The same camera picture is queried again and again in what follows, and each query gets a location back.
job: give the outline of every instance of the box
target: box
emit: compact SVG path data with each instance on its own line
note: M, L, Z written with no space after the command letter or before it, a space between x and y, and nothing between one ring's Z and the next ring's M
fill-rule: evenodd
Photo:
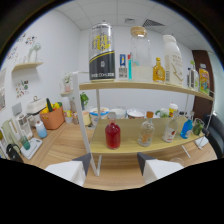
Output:
M50 113L40 113L40 117L45 128L50 130L58 129L65 122L62 106Z

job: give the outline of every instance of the plastic bottle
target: plastic bottle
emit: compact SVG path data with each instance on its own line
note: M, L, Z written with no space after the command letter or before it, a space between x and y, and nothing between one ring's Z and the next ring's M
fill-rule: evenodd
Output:
M169 117L173 117L173 112L178 110L178 106L175 103L170 103L169 105Z
M153 112L147 111L146 117L150 118L150 120L142 123L138 138L138 144L145 147L152 143L152 137L155 131L154 124L152 123Z
M47 130L42 121L37 121L35 127L37 129L37 134L39 135L40 138L45 138L47 136Z
M182 131L180 133L180 136L182 138L184 138L184 139L187 139L190 136L191 132L192 132L194 111L191 111L190 115L191 115L191 118L189 118L184 123L184 126L182 128Z
M131 55L128 55L128 79L129 81L132 80L132 74L131 74Z
M106 143L109 149L117 149L121 143L121 130L116 124L116 113L108 113L109 124L105 128Z
M70 100L68 97L62 97L62 107L63 107L64 116L65 116L65 122L71 123L72 111L71 111Z
M165 82L165 70L161 65L161 59L156 58L156 65L153 67L153 81L154 82Z
M167 124L163 137L162 137L162 139L165 142L172 142L176 135L177 128L178 128L177 117L178 117L178 111L174 111L173 118Z
M183 87L183 63L176 39L172 35L164 35L163 41L166 83Z

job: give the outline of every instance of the display shelf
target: display shelf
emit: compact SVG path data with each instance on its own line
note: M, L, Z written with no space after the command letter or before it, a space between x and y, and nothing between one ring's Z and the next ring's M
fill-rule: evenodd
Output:
M62 92L61 95L68 95L70 93L73 93L73 90L69 91L69 92Z
M17 64L15 65L12 71L14 72L14 71L18 71L18 70L22 70L26 68L36 68L37 66L41 64L43 64L43 62L28 62L28 63Z
M185 117L178 117L178 130L175 135L175 138L173 142L167 143L162 140L162 136L165 130L165 127L167 123L172 118L153 118L152 122L155 126L155 132L152 138L152 144L148 147L140 146L137 142L137 139L139 137L140 127L141 124L149 120L147 118L145 119L117 119L116 123L119 125L121 129L121 144L118 149L111 150L108 149L106 146L106 137L105 137L105 127L108 124L108 119L100 119L97 123L97 127L94 131L92 140L90 142L90 147L92 153L98 153L100 155L109 155L109 154L136 154L137 152L154 152L163 150L169 147L184 145L188 142L194 141L202 136L204 136L203 133L200 134L200 136L196 136L193 133L189 136L188 139L183 139L180 136L182 127L184 125L184 122L187 121L187 118Z
M164 90L164 91L172 91L179 93L186 93L195 95L201 98L205 98L213 101L213 97L197 92L194 90L190 90L188 88L179 87L175 85L168 85L163 83L145 83L145 82L133 82L133 81L107 81L107 82L88 82L88 83L80 83L80 90L90 90L90 89L118 89L118 88L129 88L129 89L154 89L154 90Z

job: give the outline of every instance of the jar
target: jar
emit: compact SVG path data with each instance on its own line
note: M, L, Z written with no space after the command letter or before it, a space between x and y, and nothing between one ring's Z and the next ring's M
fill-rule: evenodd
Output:
M150 56L150 40L144 27L131 28L131 70L135 82L152 82L153 66Z

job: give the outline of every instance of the yellow bottle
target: yellow bottle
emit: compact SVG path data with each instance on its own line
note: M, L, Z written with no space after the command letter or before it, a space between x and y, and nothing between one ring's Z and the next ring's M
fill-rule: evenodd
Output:
M153 67L153 81L165 82L165 70L161 65L160 58L156 58L156 65Z

